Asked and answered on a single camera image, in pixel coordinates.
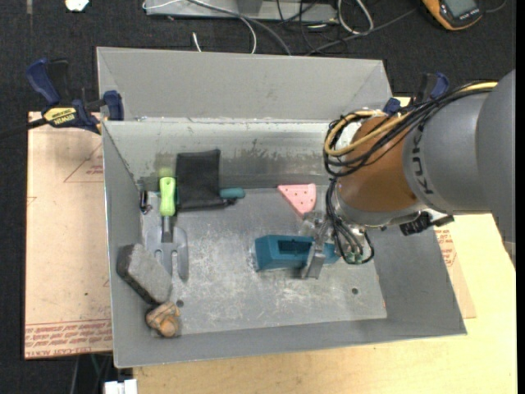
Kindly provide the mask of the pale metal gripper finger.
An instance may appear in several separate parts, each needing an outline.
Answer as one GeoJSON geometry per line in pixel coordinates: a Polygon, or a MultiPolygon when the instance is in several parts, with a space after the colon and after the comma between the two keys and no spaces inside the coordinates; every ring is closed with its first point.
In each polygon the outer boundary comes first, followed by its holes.
{"type": "Polygon", "coordinates": [[[325,215],[322,212],[312,211],[304,214],[301,223],[301,235],[322,239],[325,234],[325,215]]]}
{"type": "Polygon", "coordinates": [[[313,243],[309,252],[306,264],[301,268],[301,277],[303,279],[320,277],[326,256],[323,253],[323,248],[313,243]]]}

